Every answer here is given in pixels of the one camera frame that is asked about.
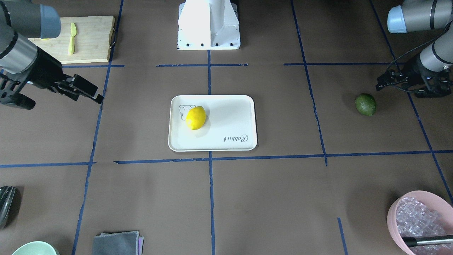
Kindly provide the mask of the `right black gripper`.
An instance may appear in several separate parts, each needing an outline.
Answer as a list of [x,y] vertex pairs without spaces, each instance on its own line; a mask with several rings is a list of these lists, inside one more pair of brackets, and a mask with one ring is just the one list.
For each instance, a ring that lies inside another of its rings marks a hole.
[[34,62],[21,79],[21,84],[27,84],[27,82],[32,82],[40,89],[47,89],[74,101],[77,101],[80,96],[90,98],[98,104],[104,100],[101,94],[97,94],[96,85],[78,74],[70,77],[63,73],[61,63],[44,50],[37,50]]

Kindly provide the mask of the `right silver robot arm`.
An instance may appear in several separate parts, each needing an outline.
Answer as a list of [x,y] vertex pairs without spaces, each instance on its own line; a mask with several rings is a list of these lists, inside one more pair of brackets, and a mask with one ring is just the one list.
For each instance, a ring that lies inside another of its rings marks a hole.
[[1,104],[31,110],[35,101],[21,94],[26,84],[76,101],[84,96],[100,104],[97,86],[79,75],[63,73],[60,61],[30,38],[53,39],[60,35],[61,20],[55,8],[31,0],[0,2]]

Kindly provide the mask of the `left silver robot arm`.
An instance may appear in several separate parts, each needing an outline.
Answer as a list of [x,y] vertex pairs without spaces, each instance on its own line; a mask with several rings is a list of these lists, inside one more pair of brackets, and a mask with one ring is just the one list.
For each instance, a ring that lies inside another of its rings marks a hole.
[[442,29],[442,33],[421,45],[423,50],[409,59],[401,71],[387,68],[377,78],[376,90],[394,87],[416,97],[445,97],[452,93],[453,64],[451,0],[405,0],[387,16],[393,34]]

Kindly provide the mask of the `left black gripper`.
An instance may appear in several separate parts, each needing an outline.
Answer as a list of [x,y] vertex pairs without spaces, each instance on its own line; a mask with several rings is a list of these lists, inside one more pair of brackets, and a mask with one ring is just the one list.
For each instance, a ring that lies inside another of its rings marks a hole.
[[[427,77],[430,75],[430,69],[426,68],[421,61],[421,57],[412,57],[408,60],[401,71],[405,81],[401,87],[426,86],[429,87]],[[398,82],[398,72],[385,71],[384,74],[377,78],[376,91],[381,91],[386,87],[396,87]]]

